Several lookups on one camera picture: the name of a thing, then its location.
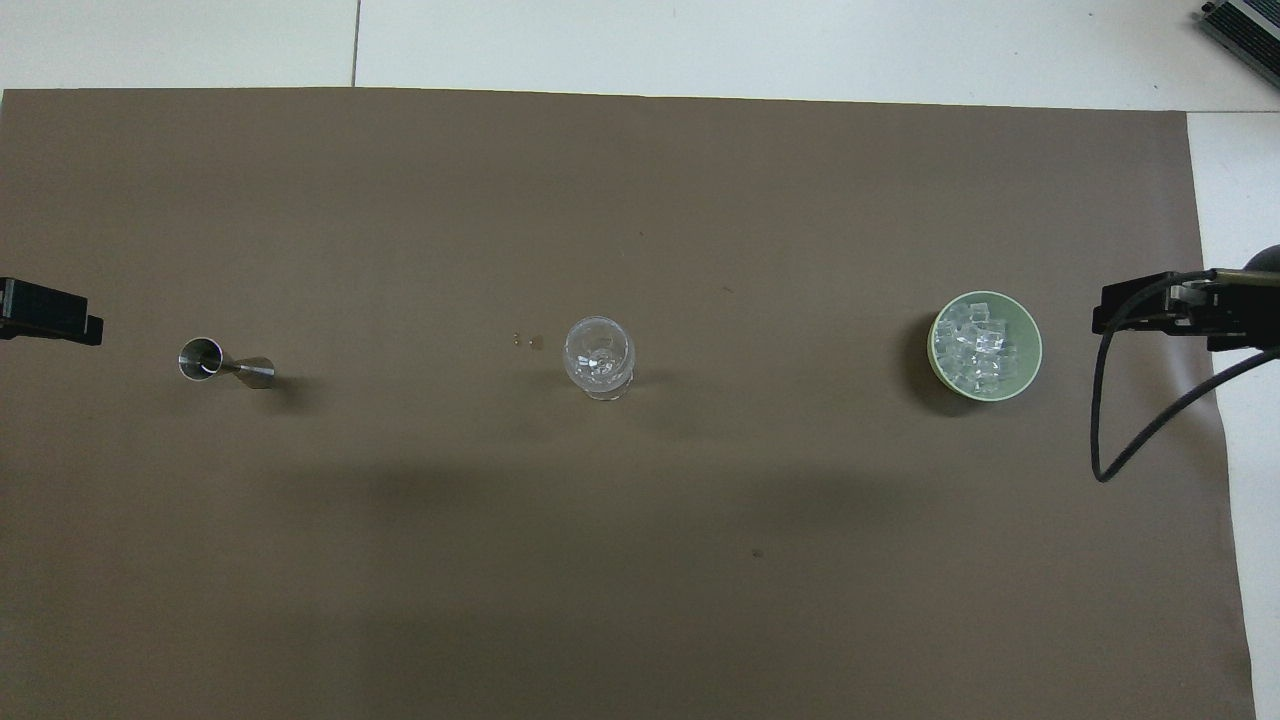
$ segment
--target brown mat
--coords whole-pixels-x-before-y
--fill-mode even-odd
[[[1212,402],[1088,470],[1100,288],[1201,265],[1181,114],[9,91],[0,183],[106,319],[0,345],[6,717],[1253,715]],[[977,288],[1006,404],[924,363]],[[1108,456],[1210,374],[1114,357]]]

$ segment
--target white tile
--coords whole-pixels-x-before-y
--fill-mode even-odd
[[[1280,114],[1189,115],[1204,265],[1240,268],[1280,243]],[[1213,369],[1251,351],[1219,352]],[[1217,389],[1231,521],[1261,719],[1280,717],[1280,363]]]
[[[1199,0],[365,0],[357,85],[1272,110]]]
[[[0,1],[0,87],[351,85],[356,0]]]

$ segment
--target bowl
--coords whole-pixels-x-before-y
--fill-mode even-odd
[[[942,372],[942,368],[938,366],[938,356],[933,348],[933,334],[938,329],[938,320],[947,314],[947,310],[959,304],[972,305],[974,302],[986,302],[992,318],[1005,320],[1005,338],[1018,348],[1016,370],[1007,378],[1002,378],[996,391],[988,395],[975,395],[956,387]],[[942,384],[947,386],[956,395],[979,402],[1000,402],[1027,389],[1039,373],[1041,356],[1044,350],[1039,327],[1036,324],[1032,314],[1027,311],[1027,307],[1023,307],[1023,304],[1012,297],[991,290],[966,292],[943,305],[942,310],[933,318],[933,322],[929,323],[929,334],[924,338],[924,347],[929,356],[929,366],[933,368],[933,374],[942,380]]]

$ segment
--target bowl of ice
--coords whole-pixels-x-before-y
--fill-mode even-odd
[[[970,400],[1009,400],[1039,373],[1043,345],[1036,319],[1000,292],[979,290],[947,302],[927,342],[933,373]]]

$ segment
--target metal jigger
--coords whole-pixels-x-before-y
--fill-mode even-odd
[[[275,365],[266,357],[232,360],[223,354],[220,345],[207,337],[187,341],[178,352],[178,370],[188,380],[202,382],[218,375],[236,373],[242,383],[253,389],[271,387],[275,378]]]

